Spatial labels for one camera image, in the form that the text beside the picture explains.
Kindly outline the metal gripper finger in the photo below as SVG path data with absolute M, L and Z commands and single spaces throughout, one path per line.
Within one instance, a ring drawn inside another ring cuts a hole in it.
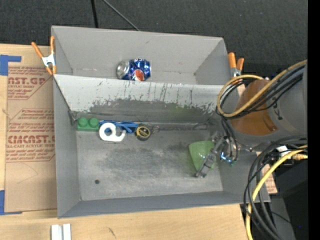
M 220 131 L 216 131 L 212 135 L 213 148 L 211 149 L 211 153 L 220 154 L 223 150 L 223 134 Z
M 196 171 L 195 176 L 197 178 L 201 177 L 204 178 L 207 176 L 209 171 L 212 169 L 212 166 L 214 165 L 216 160 L 216 157 L 212 153 L 208 153 L 207 156 L 204 158 L 201 166 L 199 169 Z

